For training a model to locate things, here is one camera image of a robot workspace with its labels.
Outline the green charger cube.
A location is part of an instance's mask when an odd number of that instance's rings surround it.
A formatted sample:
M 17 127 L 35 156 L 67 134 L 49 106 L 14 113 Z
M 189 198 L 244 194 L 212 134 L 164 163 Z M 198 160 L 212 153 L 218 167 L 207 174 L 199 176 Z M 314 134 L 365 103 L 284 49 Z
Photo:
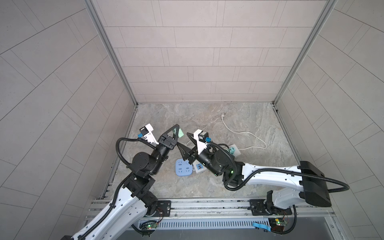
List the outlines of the green charger cube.
M 179 129 L 178 138 L 182 138 L 183 136 L 184 136 L 184 132 L 182 131 L 182 129 Z

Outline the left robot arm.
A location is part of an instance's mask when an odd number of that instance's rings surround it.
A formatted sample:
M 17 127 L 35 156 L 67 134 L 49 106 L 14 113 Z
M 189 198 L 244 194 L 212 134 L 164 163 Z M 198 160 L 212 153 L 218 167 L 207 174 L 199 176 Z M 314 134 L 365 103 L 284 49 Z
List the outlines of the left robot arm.
M 141 133 L 136 139 L 119 138 L 116 142 L 117 155 L 131 173 L 119 183 L 113 199 L 90 223 L 73 236 L 63 236 L 63 239 L 116 240 L 139 219 L 152 215 L 158 204 L 158 198 L 150 192 L 155 183 L 153 176 L 177 145 L 179 131 L 180 126 L 176 124 L 156 140 L 152 128 L 146 125 L 140 129 Z M 141 142 L 152 148 L 153 152 L 139 152 L 129 163 L 120 150 L 122 141 Z

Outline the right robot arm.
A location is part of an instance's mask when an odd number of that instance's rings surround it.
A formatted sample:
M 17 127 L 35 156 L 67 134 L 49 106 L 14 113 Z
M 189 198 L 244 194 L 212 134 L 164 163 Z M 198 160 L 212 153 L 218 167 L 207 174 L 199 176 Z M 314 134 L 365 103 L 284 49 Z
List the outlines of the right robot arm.
M 298 166 L 263 167 L 236 162 L 235 157 L 223 145 L 213 142 L 203 144 L 202 150 L 195 145 L 192 149 L 177 144 L 183 160 L 199 162 L 215 176 L 223 178 L 228 191 L 238 191 L 246 185 L 270 185 L 281 187 L 279 191 L 267 194 L 266 209 L 287 209 L 296 204 L 307 203 L 315 207 L 331 207 L 331 193 L 345 192 L 350 186 L 330 179 L 307 161 Z

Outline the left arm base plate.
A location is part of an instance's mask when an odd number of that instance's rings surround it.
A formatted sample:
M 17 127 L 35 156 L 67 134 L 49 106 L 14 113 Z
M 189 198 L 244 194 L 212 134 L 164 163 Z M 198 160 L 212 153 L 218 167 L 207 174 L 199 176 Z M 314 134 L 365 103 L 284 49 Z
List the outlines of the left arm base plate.
M 156 205 L 152 204 L 145 215 L 145 217 L 169 217 L 171 212 L 171 204 L 172 202 L 169 200 L 166 201 L 157 201 Z

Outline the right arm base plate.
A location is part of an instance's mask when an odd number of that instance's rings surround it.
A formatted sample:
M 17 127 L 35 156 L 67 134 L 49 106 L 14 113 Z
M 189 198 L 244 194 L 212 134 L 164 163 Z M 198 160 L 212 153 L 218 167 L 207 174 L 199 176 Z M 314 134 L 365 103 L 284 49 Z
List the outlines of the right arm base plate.
M 253 216 L 289 216 L 293 214 L 291 208 L 280 209 L 275 207 L 274 205 L 268 207 L 266 199 L 252 199 L 249 202 L 250 207 L 248 208 L 248 210 L 252 212 Z

